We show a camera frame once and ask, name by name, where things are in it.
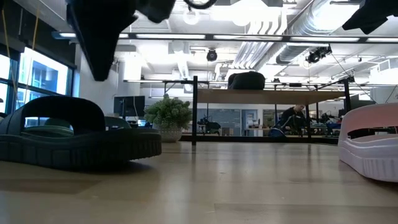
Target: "green plant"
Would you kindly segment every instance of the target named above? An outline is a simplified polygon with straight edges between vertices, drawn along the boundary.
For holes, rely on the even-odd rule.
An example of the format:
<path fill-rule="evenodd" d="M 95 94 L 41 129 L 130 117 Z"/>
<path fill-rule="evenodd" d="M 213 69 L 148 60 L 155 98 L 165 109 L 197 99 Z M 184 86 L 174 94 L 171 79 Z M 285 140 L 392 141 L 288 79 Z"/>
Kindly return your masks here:
<path fill-rule="evenodd" d="M 145 109 L 145 119 L 160 128 L 188 128 L 192 120 L 189 102 L 164 96 L 163 100 L 156 102 Z"/>

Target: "white planter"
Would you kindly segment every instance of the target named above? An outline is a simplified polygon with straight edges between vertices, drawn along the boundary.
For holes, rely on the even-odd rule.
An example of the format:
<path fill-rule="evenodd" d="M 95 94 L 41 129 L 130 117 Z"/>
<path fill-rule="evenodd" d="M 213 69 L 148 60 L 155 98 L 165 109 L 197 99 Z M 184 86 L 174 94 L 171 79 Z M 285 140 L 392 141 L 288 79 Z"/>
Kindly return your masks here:
<path fill-rule="evenodd" d="M 182 136 L 182 128 L 154 127 L 154 129 L 159 131 L 160 135 L 162 136 L 162 142 L 177 142 Z"/>

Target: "dark green slide sandal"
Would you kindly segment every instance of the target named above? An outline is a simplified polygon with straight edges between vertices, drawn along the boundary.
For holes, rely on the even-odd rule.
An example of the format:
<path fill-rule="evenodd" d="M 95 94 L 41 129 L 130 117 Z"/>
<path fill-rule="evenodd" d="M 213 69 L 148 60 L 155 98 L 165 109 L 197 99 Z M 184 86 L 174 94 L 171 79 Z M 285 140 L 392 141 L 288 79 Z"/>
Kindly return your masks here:
<path fill-rule="evenodd" d="M 25 119 L 31 117 L 50 119 L 45 126 L 25 128 Z M 80 170 L 162 153 L 161 136 L 156 130 L 131 129 L 123 122 L 105 118 L 101 109 L 88 100 L 41 97 L 1 121 L 0 160 Z M 107 131 L 107 125 L 120 128 Z"/>

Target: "wooden floor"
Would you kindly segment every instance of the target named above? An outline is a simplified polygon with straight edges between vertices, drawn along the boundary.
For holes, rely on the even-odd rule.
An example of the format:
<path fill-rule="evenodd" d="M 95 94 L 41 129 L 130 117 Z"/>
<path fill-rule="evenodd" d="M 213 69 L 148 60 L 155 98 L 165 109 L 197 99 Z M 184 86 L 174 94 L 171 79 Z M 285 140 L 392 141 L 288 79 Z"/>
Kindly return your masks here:
<path fill-rule="evenodd" d="M 189 143 L 124 170 L 0 162 L 0 223 L 397 223 L 398 185 L 371 181 L 335 146 Z"/>

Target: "potted plant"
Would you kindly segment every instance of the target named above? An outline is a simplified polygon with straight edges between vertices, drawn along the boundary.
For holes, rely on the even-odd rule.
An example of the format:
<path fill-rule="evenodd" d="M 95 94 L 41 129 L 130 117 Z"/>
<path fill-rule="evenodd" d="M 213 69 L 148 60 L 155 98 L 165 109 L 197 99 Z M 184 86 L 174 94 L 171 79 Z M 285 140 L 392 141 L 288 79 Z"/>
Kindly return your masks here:
<path fill-rule="evenodd" d="M 192 120 L 189 105 L 189 102 L 164 95 L 163 100 L 145 109 L 145 119 L 159 130 L 163 142 L 177 142 L 181 138 L 182 128 L 187 129 Z"/>

